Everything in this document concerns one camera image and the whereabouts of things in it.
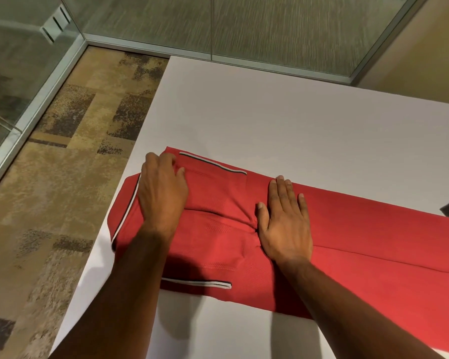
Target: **white table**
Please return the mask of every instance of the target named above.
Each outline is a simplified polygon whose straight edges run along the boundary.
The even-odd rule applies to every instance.
[[[449,202],[449,104],[172,57],[117,192],[167,145],[421,211]],[[105,219],[54,348],[112,264]],[[311,320],[162,290],[148,357],[334,356]]]

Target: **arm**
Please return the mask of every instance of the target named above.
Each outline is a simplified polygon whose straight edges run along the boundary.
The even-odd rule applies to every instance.
[[[146,155],[138,187],[145,223],[51,359],[146,356],[163,267],[188,196],[173,159]]]
[[[441,358],[434,350],[311,264],[306,202],[282,176],[258,204],[259,238],[324,334],[337,358]]]

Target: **white rectangular object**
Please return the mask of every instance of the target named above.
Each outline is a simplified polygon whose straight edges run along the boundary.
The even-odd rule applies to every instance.
[[[449,202],[449,104],[172,57],[115,196],[167,145],[420,211]],[[112,265],[105,218],[54,348]],[[312,320],[160,291],[148,358],[303,357],[334,357]]]

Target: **white and black stripe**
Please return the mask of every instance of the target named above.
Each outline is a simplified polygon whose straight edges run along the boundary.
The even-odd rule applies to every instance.
[[[136,186],[135,186],[133,195],[132,195],[130,201],[128,202],[128,207],[126,208],[125,214],[121,218],[120,224],[118,225],[118,228],[116,229],[116,232],[115,232],[115,234],[112,237],[112,247],[114,247],[113,246],[113,242],[115,241],[115,238],[117,237],[118,233],[120,232],[120,229],[123,226],[123,223],[125,222],[126,217],[128,216],[128,213],[132,209],[133,201],[134,201],[134,199],[136,197],[136,194],[138,193],[138,183],[140,182],[140,177],[141,177],[141,174],[138,176],[138,180],[136,181]]]
[[[218,289],[231,289],[231,282],[226,281],[209,281],[209,280],[185,280],[174,278],[161,278],[163,281],[180,283],[182,285],[197,286],[197,287],[216,287]]]
[[[209,164],[215,165],[215,166],[217,166],[217,167],[219,167],[219,168],[221,168],[221,169],[223,169],[223,170],[226,170],[226,171],[237,172],[237,173],[240,173],[240,174],[245,174],[245,175],[247,175],[246,171],[244,171],[244,170],[234,170],[234,169],[230,169],[230,168],[227,168],[227,167],[225,167],[225,166],[223,166],[223,165],[221,165],[221,164],[219,164],[219,163],[217,163],[217,162],[207,160],[207,159],[205,159],[205,158],[203,158],[203,157],[199,157],[199,156],[195,156],[195,155],[192,155],[192,154],[188,154],[187,152],[180,152],[180,155],[188,156],[188,157],[194,158],[194,159],[199,160],[199,161],[207,162],[207,163],[209,163]]]

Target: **red fabric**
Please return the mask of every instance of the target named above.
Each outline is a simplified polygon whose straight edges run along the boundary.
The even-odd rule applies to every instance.
[[[232,289],[162,281],[173,291],[310,318],[263,253],[255,207],[271,180],[260,174],[180,155],[190,188],[163,277],[219,280]],[[108,216],[113,237],[138,175],[128,177]],[[293,184],[306,197],[314,241],[312,262],[382,314],[433,348],[449,351],[449,218]],[[119,259],[143,223],[137,198],[113,245]]]

